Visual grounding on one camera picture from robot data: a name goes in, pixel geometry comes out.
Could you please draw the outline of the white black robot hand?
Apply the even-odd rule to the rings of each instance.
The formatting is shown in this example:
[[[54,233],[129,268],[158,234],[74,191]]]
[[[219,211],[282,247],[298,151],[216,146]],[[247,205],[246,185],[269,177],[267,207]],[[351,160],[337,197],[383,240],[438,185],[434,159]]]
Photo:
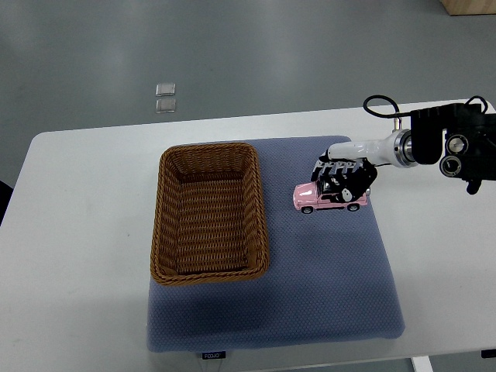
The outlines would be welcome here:
[[[333,202],[354,202],[377,178],[377,167],[385,164],[411,164],[394,139],[335,143],[318,157],[311,181],[329,186],[329,199]]]

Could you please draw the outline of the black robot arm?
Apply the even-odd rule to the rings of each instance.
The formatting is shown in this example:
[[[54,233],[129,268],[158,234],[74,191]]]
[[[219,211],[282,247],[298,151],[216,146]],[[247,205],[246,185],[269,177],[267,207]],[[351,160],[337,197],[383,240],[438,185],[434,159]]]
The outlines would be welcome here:
[[[478,193],[483,181],[495,179],[495,114],[474,96],[464,103],[412,110],[412,157],[421,165],[438,164],[442,175],[467,182]]]

